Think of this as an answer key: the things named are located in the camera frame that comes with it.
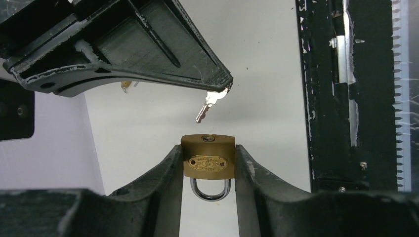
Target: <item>padlock shackle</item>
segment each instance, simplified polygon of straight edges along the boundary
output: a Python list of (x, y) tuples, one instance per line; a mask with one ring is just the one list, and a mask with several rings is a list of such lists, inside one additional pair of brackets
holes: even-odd
[(224, 190), (217, 195), (204, 194), (198, 189), (196, 179), (190, 178), (190, 180), (191, 180), (191, 188), (194, 194), (200, 199), (205, 200), (205, 201), (220, 201), (224, 199), (230, 193), (231, 179), (224, 180)]

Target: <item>padlock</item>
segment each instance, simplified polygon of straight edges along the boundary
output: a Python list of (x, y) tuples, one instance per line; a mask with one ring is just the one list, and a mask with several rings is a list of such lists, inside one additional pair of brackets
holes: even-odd
[(127, 92), (129, 85), (131, 85), (130, 81), (121, 81), (121, 88), (124, 91), (124, 93)]
[[(225, 198), (234, 178), (236, 139), (232, 136), (214, 134), (186, 135), (181, 139), (183, 170), (190, 178), (194, 194), (206, 201), (219, 201)], [(202, 193), (197, 179), (222, 180), (224, 190), (217, 195)]]

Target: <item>silver key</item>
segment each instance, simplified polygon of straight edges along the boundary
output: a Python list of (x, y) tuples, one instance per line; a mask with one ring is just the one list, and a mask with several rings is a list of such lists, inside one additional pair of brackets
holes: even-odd
[(224, 98), (227, 93), (230, 91), (231, 85), (226, 87), (222, 92), (207, 91), (207, 97), (205, 98), (206, 102), (202, 107), (201, 111), (196, 118), (196, 122), (200, 123), (205, 118), (205, 113), (210, 109), (217, 100)]

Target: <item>bolt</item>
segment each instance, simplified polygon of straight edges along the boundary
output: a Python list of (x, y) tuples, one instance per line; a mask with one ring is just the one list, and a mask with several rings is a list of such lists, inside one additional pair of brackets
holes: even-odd
[(204, 136), (202, 136), (202, 138), (201, 138), (204, 142), (213, 142), (213, 141), (215, 141), (215, 137), (214, 137), (214, 135), (204, 135)]
[(330, 41), (329, 41), (329, 43), (330, 43), (330, 46), (332, 48), (336, 48), (337, 47), (337, 39), (336, 38), (331, 38)]
[(28, 107), (26, 105), (20, 105), (17, 108), (17, 115), (21, 118), (25, 118), (28, 116)]
[(359, 165), (362, 167), (362, 170), (366, 170), (368, 168), (368, 164), (366, 162), (361, 162)]

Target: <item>padlock body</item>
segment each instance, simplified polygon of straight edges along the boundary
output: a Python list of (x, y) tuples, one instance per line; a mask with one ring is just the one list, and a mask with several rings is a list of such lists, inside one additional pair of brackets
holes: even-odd
[(181, 139), (183, 170), (195, 179), (233, 179), (236, 138), (225, 135), (194, 134)]

